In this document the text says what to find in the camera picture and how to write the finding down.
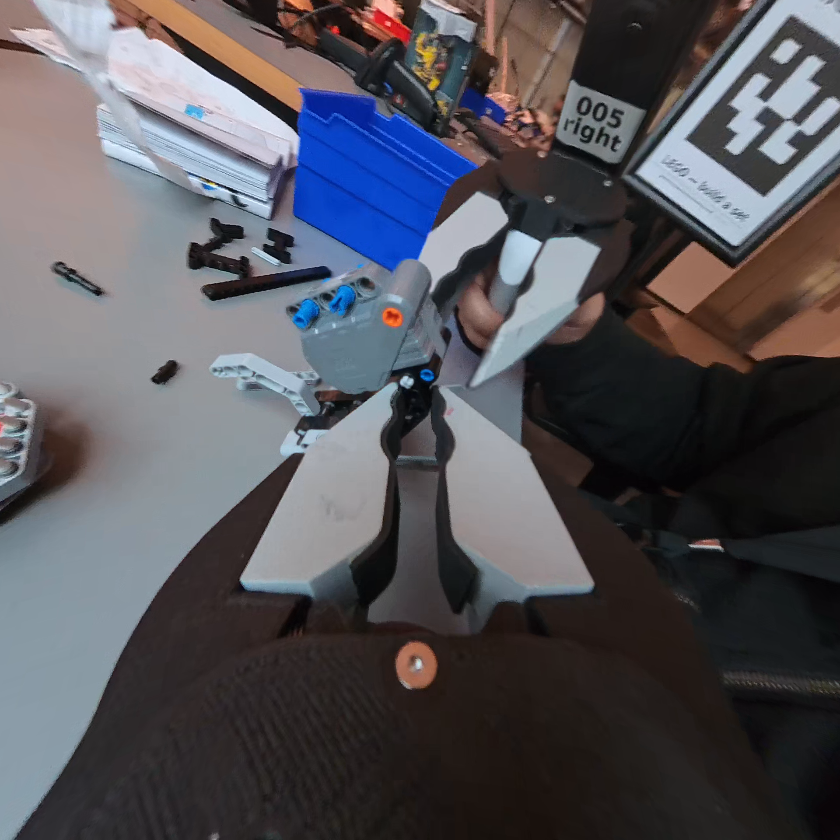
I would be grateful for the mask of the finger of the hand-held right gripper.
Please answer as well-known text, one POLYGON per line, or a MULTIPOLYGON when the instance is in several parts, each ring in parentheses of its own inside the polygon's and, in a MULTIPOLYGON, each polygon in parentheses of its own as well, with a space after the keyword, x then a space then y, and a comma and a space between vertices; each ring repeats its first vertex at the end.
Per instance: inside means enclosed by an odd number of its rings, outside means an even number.
POLYGON ((430 298, 449 320, 473 280, 501 253, 510 228, 508 214, 494 197, 471 196, 427 236, 419 256, 430 278, 430 298))
POLYGON ((580 306, 602 246, 580 235, 544 240, 510 231, 490 285, 502 324, 469 380, 476 389, 521 361, 580 306))

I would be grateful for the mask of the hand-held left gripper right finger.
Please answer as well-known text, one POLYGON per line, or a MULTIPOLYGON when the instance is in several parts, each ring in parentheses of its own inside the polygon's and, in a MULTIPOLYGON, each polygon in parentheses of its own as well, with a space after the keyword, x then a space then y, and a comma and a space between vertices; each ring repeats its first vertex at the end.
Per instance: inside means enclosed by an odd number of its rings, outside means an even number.
POLYGON ((437 568, 455 614, 587 595, 595 583, 529 452, 456 388, 434 389, 437 568))

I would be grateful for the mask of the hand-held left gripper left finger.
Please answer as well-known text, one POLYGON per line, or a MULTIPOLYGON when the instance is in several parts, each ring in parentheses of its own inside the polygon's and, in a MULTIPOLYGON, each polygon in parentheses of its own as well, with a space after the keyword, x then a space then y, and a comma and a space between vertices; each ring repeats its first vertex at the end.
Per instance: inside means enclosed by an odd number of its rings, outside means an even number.
POLYGON ((403 395, 389 384, 301 457, 240 584, 366 607, 396 570, 403 395))

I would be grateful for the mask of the grey lego motor assembly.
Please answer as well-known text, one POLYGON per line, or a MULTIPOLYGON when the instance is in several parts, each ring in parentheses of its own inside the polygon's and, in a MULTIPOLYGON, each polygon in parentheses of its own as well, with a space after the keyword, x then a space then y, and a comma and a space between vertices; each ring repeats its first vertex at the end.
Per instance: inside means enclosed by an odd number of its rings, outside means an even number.
POLYGON ((402 395, 401 435, 428 416, 432 388, 451 340, 433 300, 433 276, 405 259, 394 269, 369 263, 321 285, 287 307, 308 368, 288 371, 253 353, 219 355, 218 379, 269 391, 294 405, 299 420, 280 447, 303 455, 338 422, 386 385, 402 395))

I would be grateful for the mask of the person's right forearm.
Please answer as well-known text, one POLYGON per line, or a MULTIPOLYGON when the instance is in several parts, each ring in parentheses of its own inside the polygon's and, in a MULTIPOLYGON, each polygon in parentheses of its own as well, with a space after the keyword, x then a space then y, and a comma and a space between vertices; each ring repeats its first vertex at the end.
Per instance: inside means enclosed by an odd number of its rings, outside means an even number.
POLYGON ((838 477, 838 358, 702 366, 637 335, 603 296, 573 321, 528 367, 551 417, 595 459, 672 490, 749 455, 838 477))

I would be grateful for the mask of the lego set box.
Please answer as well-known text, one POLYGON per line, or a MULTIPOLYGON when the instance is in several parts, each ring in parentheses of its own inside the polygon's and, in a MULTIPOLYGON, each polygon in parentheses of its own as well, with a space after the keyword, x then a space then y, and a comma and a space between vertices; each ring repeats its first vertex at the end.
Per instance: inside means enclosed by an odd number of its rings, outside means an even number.
POLYGON ((430 92, 441 122, 454 115, 467 88, 479 27, 472 9, 445 1, 418 5, 405 63, 430 92))

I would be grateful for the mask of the long black lego beam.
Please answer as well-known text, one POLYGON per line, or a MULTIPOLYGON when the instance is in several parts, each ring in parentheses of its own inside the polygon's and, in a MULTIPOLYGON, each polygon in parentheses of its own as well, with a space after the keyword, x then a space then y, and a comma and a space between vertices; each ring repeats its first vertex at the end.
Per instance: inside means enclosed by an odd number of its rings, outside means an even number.
POLYGON ((331 277, 332 272, 330 268, 326 266, 314 266, 264 276, 252 276, 244 279, 210 283, 201 287, 201 293, 209 301, 224 301, 246 297, 264 291, 298 287, 311 282, 328 280, 331 277))

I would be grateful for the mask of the black lego beam with pins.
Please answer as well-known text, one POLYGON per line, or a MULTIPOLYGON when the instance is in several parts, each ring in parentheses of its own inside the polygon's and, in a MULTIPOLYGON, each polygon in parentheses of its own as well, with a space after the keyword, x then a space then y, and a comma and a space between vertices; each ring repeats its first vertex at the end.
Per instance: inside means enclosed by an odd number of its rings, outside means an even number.
POLYGON ((216 251, 195 242, 191 242, 187 248, 186 264, 190 270, 207 268, 223 271, 239 279, 250 277, 250 262, 247 257, 241 256, 235 259, 220 255, 216 251))

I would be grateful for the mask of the grey lego subassembly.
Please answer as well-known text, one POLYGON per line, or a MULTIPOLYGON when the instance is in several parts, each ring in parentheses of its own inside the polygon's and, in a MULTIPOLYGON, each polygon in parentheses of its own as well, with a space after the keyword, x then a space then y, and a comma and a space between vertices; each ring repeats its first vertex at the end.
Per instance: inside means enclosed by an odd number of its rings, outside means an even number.
POLYGON ((45 474, 45 417, 39 405, 10 381, 1 381, 1 510, 45 474))

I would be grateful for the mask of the long black lego pin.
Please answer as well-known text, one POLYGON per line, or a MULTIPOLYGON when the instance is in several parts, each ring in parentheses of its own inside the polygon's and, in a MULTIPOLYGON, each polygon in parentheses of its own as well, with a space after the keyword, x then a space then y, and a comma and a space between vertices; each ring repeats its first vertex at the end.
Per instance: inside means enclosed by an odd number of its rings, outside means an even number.
POLYGON ((107 294, 107 292, 98 283, 83 276, 80 272, 68 266, 63 261, 56 261, 51 264, 50 270, 59 278, 65 280, 71 285, 83 289, 85 292, 95 297, 99 298, 107 294))

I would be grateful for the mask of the person's right hand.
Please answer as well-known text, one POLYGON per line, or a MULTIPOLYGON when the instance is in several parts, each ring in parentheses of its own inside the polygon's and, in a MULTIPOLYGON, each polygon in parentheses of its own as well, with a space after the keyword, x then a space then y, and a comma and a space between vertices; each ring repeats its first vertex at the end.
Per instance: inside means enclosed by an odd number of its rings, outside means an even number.
POLYGON ((489 266, 476 275, 455 308, 458 334, 473 354, 485 352, 504 320, 488 298, 495 275, 495 266, 489 266))

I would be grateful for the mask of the small blue bin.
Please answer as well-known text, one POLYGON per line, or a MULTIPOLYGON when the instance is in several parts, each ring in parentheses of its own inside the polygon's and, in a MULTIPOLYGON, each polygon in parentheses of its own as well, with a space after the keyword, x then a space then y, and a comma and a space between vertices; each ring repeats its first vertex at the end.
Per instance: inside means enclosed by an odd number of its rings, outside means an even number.
POLYGON ((464 90, 459 102, 459 109, 469 110, 477 118, 487 117, 498 125, 504 124, 508 116, 508 112, 500 104, 473 87, 467 87, 464 90))

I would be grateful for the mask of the stack of white booklets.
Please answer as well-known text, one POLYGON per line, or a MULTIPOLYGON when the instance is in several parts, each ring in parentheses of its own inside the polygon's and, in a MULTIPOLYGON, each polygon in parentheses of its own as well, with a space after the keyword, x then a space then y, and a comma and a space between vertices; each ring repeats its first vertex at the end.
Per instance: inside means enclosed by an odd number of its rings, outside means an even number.
MULTIPOLYGON (((294 129, 137 28, 114 34, 108 67, 112 81, 133 105, 153 152, 181 167, 199 194, 265 220, 273 218, 287 174, 297 162, 294 129)), ((106 156, 162 177, 101 101, 96 131, 106 156)))

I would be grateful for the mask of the person's black jacket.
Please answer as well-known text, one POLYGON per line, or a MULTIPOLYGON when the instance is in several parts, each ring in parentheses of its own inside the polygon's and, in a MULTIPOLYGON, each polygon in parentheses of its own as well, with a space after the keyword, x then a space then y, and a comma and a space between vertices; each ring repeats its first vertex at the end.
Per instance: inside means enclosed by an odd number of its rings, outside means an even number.
POLYGON ((838 838, 838 460, 755 450, 684 489, 594 472, 581 492, 688 608, 785 810, 838 838))

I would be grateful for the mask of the wood edged table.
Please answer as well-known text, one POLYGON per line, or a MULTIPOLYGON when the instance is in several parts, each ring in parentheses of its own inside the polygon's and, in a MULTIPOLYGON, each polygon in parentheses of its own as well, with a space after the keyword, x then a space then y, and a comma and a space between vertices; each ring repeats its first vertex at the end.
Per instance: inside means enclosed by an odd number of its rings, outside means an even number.
POLYGON ((296 121, 299 82, 269 57, 251 21, 222 2, 132 1, 184 49, 187 58, 276 116, 296 121))

